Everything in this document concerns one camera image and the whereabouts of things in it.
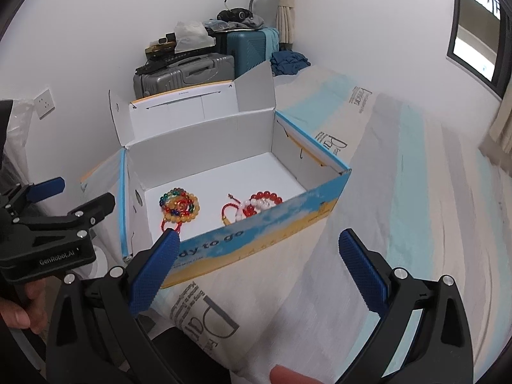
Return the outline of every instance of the cardboard box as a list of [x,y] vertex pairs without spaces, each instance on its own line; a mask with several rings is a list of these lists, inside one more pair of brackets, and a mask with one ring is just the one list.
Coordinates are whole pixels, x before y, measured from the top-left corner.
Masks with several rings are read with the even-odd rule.
[[[118,180],[106,183],[119,209],[97,228],[114,257],[126,260],[160,237],[159,199],[175,187],[197,196],[201,209],[181,228],[180,254],[163,287],[234,263],[326,217],[351,170],[275,107],[268,62],[234,82],[132,103],[111,97],[124,149],[83,187],[86,195],[97,194],[106,169],[119,167]],[[236,223],[228,208],[232,224],[224,226],[229,193],[243,201],[265,190],[283,203]]]

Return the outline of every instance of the bedsheet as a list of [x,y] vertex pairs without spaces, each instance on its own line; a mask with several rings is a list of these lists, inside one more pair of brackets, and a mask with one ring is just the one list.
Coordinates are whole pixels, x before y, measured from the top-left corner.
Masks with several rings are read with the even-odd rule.
[[[367,247],[416,278],[456,279],[477,380],[512,334],[512,179],[438,120],[348,76],[311,67],[295,79],[277,77],[276,96],[277,108],[313,136],[343,127],[339,156],[353,173],[333,217],[340,228],[351,226]],[[304,113],[312,103],[313,120]],[[388,372],[404,359],[419,315]],[[377,320],[365,318],[340,371]]]
[[[312,66],[275,82],[289,120],[318,140],[336,135],[326,148],[353,169],[340,200],[327,220],[160,291],[153,308],[250,382],[268,383],[276,364],[335,382],[378,322],[337,251],[351,227],[392,267],[455,278],[476,381],[511,335],[512,179],[437,120],[348,76]],[[419,317],[387,373],[404,360]]]

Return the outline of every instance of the screw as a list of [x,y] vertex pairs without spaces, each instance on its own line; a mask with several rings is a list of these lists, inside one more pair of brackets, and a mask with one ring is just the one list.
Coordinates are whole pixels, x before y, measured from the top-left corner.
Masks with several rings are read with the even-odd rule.
[[71,284],[75,281],[75,275],[73,273],[66,274],[64,277],[64,283]]
[[395,269],[395,276],[400,278],[400,279],[404,279],[404,278],[407,278],[409,274],[407,273],[407,270],[403,269],[403,268],[397,268]]
[[124,273],[124,269],[120,266],[117,266],[117,267],[113,267],[109,274],[110,274],[110,277],[113,277],[113,278],[118,278],[118,277],[121,277]]
[[453,286],[455,280],[451,276],[443,276],[443,283],[447,286]]

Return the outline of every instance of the gray suitcase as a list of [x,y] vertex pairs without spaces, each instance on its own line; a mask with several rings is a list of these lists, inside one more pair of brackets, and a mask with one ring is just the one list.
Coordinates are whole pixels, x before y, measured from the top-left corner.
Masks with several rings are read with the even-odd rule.
[[234,78],[233,56],[209,53],[181,60],[153,74],[135,75],[133,87],[135,96],[140,99],[187,86],[230,81]]

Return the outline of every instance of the red string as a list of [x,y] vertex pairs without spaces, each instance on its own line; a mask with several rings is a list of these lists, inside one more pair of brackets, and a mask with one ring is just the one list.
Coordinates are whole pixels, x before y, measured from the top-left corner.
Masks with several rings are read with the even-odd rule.
[[234,200],[235,202],[237,202],[239,205],[241,205],[241,202],[240,202],[238,199],[236,199],[236,197],[234,197],[231,193],[229,193],[229,194],[228,194],[228,197],[229,197],[230,199],[233,199],[233,200]]
[[[162,232],[164,232],[164,231],[165,231],[165,228],[164,228],[164,227],[165,227],[165,224],[166,224],[166,223],[167,223],[167,221],[166,221],[166,220],[165,220],[165,218],[164,218],[164,219],[163,219],[163,221],[162,221],[162,224],[160,225],[160,228],[162,229]],[[182,226],[182,225],[183,225],[183,222],[181,222],[181,221],[180,221],[180,222],[178,222],[178,223],[176,224],[176,228],[175,228],[174,230],[175,230],[178,234],[179,234],[179,233],[180,233],[180,231],[181,231],[181,226]]]
[[224,212],[226,211],[226,208],[229,208],[230,206],[238,209],[238,205],[236,205],[236,204],[226,204],[226,205],[224,205],[224,207],[222,208],[222,217],[223,218],[226,218],[226,215],[225,215]]

